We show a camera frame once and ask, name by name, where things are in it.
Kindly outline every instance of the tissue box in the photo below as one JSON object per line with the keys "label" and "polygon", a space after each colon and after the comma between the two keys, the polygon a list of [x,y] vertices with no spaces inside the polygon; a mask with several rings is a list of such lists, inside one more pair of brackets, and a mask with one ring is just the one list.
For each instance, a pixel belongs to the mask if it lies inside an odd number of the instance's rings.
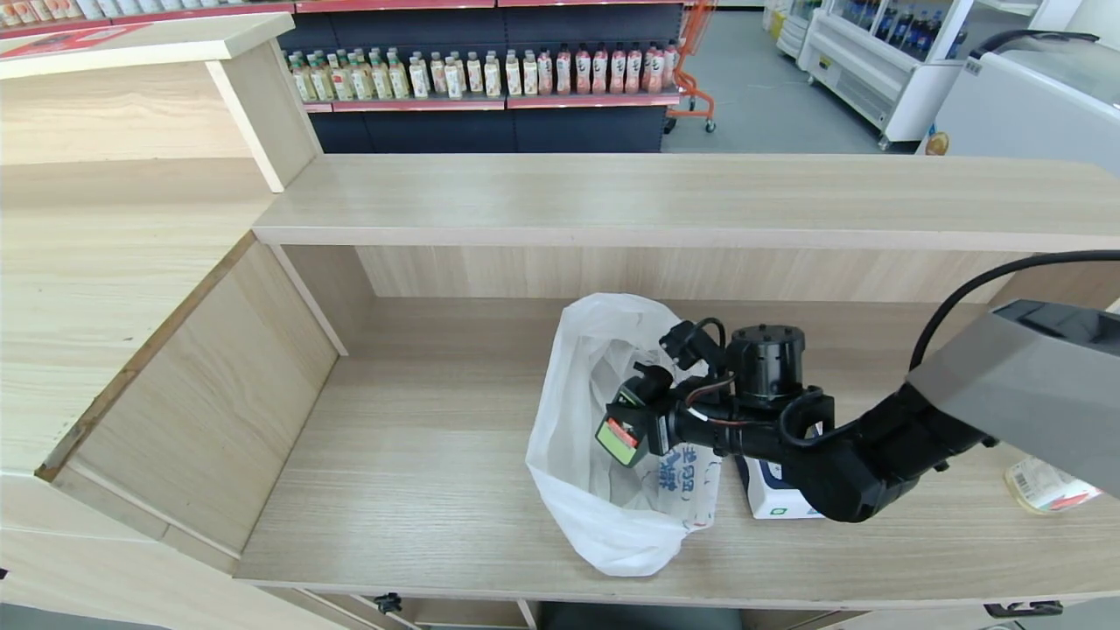
{"label": "tissue box", "polygon": [[782,465],[750,457],[735,457],[747,489],[750,513],[757,519],[823,518],[801,491],[782,481]]}

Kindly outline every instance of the floor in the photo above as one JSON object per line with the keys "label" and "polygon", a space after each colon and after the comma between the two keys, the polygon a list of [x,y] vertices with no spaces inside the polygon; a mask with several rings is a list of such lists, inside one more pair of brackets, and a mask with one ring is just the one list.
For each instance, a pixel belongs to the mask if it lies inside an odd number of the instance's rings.
{"label": "floor", "polygon": [[704,132],[702,118],[679,119],[663,151],[879,152],[878,130],[827,87],[810,85],[809,75],[763,31],[758,11],[718,11],[684,68],[716,100],[716,131]]}
{"label": "floor", "polygon": [[[776,152],[776,154],[877,154],[878,131],[840,102],[827,89],[809,85],[805,73],[793,59],[778,53],[762,30],[757,11],[720,11],[706,34],[700,55],[689,61],[702,90],[716,99],[717,129],[703,130],[703,119],[681,119],[665,136],[662,149],[669,152]],[[896,146],[893,152],[913,152],[914,146]],[[666,623],[663,611],[624,606],[631,627],[635,618],[648,628],[698,627],[688,622]],[[612,613],[622,612],[615,608]],[[556,621],[584,628],[588,606],[570,606]],[[724,611],[704,611],[706,627],[728,628],[731,619],[707,619]],[[1105,630],[1120,618],[1120,600],[1099,600],[1071,609],[1061,618],[1025,622],[1025,630]],[[143,630],[151,627],[54,614],[10,604],[0,604],[3,630]]]}

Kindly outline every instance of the shopping cart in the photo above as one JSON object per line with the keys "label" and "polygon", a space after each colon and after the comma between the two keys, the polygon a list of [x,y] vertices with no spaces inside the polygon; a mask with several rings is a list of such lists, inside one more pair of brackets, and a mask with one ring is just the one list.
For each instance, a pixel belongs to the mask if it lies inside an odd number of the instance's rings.
{"label": "shopping cart", "polygon": [[[684,21],[681,26],[680,58],[673,71],[673,78],[680,87],[681,98],[688,96],[688,111],[680,109],[669,110],[669,120],[665,121],[665,133],[676,127],[676,119],[682,117],[703,117],[704,131],[711,133],[716,130],[716,101],[707,92],[700,90],[697,80],[691,74],[684,72],[684,62],[690,56],[696,55],[700,49],[700,40],[708,29],[708,21],[716,10],[719,0],[694,0],[684,6]],[[702,99],[708,103],[708,109],[697,111],[697,99]]]}

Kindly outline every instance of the refrigerator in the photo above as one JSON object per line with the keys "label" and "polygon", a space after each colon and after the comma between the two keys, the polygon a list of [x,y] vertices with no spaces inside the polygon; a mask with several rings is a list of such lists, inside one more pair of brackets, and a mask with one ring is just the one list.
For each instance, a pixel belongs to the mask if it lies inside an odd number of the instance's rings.
{"label": "refrigerator", "polygon": [[1120,50],[1077,33],[988,39],[917,152],[1083,161],[1120,176]]}

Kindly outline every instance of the red sign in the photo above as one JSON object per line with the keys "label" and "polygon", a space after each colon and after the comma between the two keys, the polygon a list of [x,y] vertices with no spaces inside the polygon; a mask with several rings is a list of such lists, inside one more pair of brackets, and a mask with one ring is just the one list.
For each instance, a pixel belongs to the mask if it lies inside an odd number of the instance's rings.
{"label": "red sign", "polygon": [[18,48],[12,48],[0,57],[22,57],[24,55],[41,55],[44,53],[60,53],[63,50],[80,50],[96,46],[102,41],[120,37],[125,33],[132,33],[141,28],[149,27],[148,24],[129,24],[120,26],[106,26],[103,28],[83,28],[82,30],[71,30],[68,33],[56,33],[43,39],[36,39],[30,44],[24,44]]}

